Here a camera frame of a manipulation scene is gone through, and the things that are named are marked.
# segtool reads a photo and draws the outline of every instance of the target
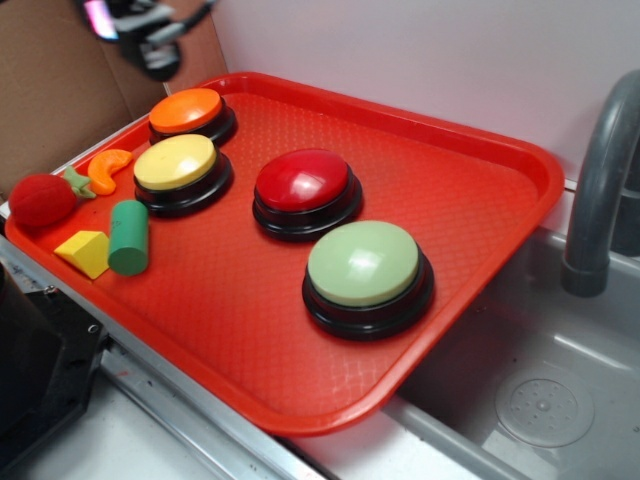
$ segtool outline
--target orange button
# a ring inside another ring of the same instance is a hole
[[[213,120],[222,109],[215,90],[191,88],[174,93],[151,109],[149,121],[161,133],[182,133]]]

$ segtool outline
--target red tray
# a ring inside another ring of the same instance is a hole
[[[150,220],[150,266],[95,281],[52,252],[78,230],[108,234],[111,208],[133,198],[133,167],[116,193],[86,201],[53,226],[9,218],[9,239],[206,389],[265,430],[334,431],[380,407],[554,205],[564,175],[538,147],[262,74],[203,85],[224,96],[239,129],[222,151],[236,178],[206,210]],[[143,118],[108,148],[148,144]],[[263,236],[251,213],[261,167],[318,147],[362,182],[360,219],[406,229],[430,259],[434,303],[408,331],[362,343],[319,330],[301,296],[312,244]]]

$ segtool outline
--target yellow triangular block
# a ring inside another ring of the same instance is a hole
[[[108,268],[109,238],[103,232],[81,230],[53,253],[95,280]]]

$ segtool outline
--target sink drain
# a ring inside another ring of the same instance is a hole
[[[500,385],[496,412],[516,438],[552,448],[569,445],[587,433],[594,407],[591,396],[573,374],[539,367],[520,370]]]

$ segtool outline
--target gray sink basin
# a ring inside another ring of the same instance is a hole
[[[538,230],[398,392],[399,421],[457,435],[488,478],[640,476],[640,268],[613,255],[606,292],[573,297],[563,248]]]

